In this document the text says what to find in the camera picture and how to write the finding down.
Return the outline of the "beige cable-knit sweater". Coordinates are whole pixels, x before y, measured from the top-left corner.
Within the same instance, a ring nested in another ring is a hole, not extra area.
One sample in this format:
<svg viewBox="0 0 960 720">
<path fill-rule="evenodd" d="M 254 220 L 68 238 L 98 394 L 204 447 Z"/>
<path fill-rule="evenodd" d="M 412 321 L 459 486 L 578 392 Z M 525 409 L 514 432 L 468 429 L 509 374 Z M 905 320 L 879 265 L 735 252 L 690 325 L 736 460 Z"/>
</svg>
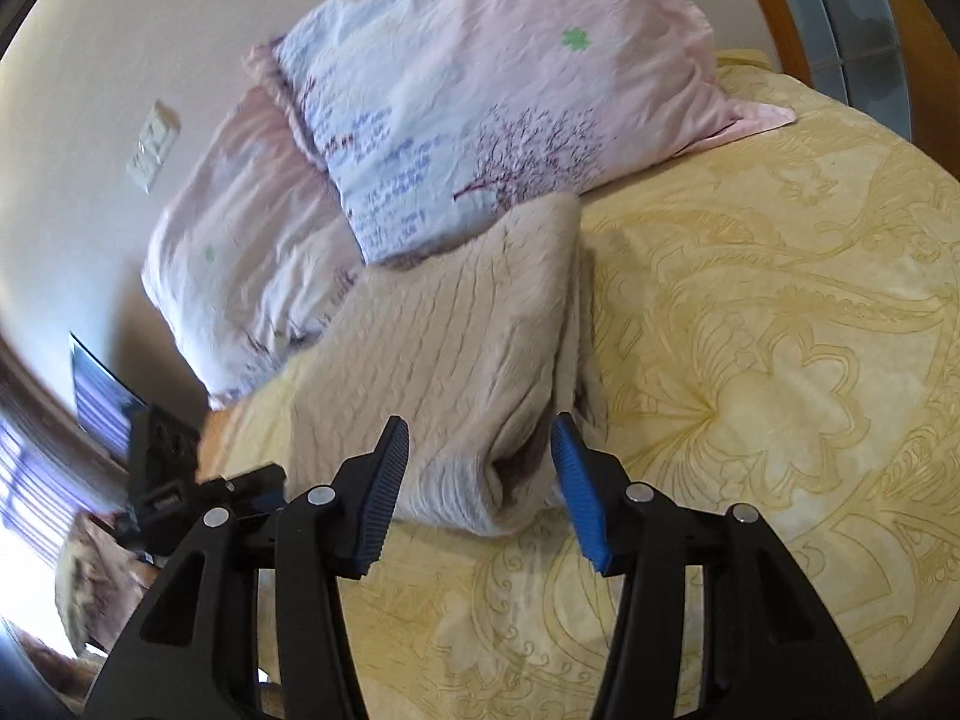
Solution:
<svg viewBox="0 0 960 720">
<path fill-rule="evenodd" d="M 566 411 L 605 431 L 581 202 L 550 193 L 410 268 L 370 266 L 296 360 L 288 488 L 308 491 L 409 426 L 395 513 L 483 538 L 562 502 L 548 438 Z"/>
</svg>

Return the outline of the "window with blinds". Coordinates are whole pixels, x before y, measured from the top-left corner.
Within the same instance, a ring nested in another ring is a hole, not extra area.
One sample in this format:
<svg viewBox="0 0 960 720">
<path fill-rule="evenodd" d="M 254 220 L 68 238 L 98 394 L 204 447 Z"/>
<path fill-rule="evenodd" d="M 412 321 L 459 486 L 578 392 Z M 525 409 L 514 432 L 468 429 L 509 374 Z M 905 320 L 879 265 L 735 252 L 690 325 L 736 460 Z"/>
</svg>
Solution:
<svg viewBox="0 0 960 720">
<path fill-rule="evenodd" d="M 55 566 L 83 509 L 121 505 L 125 473 L 2 348 L 2 619 L 71 652 L 55 605 Z"/>
</svg>

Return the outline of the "pink floral pillow left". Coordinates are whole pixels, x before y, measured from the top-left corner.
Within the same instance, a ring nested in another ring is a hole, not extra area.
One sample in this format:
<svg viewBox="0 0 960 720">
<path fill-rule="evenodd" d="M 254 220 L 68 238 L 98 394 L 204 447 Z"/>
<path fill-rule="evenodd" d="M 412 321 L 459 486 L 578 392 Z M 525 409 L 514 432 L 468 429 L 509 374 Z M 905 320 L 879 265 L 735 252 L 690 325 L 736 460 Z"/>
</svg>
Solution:
<svg viewBox="0 0 960 720">
<path fill-rule="evenodd" d="M 161 213 L 142 283 L 224 410 L 316 343 L 361 270 L 337 188 L 254 86 Z"/>
</svg>

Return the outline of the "yellow patterned bed sheet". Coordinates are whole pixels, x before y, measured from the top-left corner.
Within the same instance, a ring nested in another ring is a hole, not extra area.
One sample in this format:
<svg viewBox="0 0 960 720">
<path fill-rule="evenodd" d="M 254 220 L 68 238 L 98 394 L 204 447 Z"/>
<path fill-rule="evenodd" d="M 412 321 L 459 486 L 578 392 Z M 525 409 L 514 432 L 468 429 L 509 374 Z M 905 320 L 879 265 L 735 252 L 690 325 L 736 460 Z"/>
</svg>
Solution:
<svg viewBox="0 0 960 720">
<path fill-rule="evenodd" d="M 757 507 L 875 695 L 958 610 L 958 185 L 871 117 L 724 54 L 775 132 L 592 193 L 590 444 L 679 504 Z M 206 431 L 202 470 L 291 458 L 296 360 Z M 377 718 L 584 718 L 620 583 L 563 501 L 483 538 L 398 518 L 343 606 Z"/>
</svg>

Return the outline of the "pink tree-print pillow right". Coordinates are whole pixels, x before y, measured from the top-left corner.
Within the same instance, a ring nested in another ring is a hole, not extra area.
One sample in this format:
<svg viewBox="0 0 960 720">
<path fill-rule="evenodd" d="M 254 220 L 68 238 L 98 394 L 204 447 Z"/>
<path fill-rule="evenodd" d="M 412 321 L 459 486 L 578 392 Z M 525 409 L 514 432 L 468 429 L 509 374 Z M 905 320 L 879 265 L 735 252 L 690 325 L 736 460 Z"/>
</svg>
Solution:
<svg viewBox="0 0 960 720">
<path fill-rule="evenodd" d="M 724 93 L 693 0 L 325 0 L 247 66 L 368 263 L 794 119 Z"/>
</svg>

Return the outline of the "white wall socket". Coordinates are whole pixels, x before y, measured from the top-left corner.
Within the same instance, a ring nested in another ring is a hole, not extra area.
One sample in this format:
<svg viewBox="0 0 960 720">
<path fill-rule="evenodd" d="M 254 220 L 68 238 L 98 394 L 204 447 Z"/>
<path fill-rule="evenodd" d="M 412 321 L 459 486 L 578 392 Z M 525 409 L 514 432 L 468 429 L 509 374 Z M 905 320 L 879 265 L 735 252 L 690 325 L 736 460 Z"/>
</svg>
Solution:
<svg viewBox="0 0 960 720">
<path fill-rule="evenodd" d="M 155 101 L 137 135 L 132 156 L 127 161 L 128 177 L 143 192 L 151 192 L 179 132 L 181 122 L 178 114 L 163 101 Z"/>
</svg>

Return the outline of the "wooden headboard frame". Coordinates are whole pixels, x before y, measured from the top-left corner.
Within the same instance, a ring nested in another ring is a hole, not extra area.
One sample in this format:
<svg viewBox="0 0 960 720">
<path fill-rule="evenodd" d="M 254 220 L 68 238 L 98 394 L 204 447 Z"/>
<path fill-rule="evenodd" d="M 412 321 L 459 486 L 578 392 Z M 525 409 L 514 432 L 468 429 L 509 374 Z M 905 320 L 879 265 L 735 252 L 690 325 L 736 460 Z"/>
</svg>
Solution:
<svg viewBox="0 0 960 720">
<path fill-rule="evenodd" d="M 958 172 L 958 54 L 924 0 L 758 0 L 782 70 Z"/>
</svg>

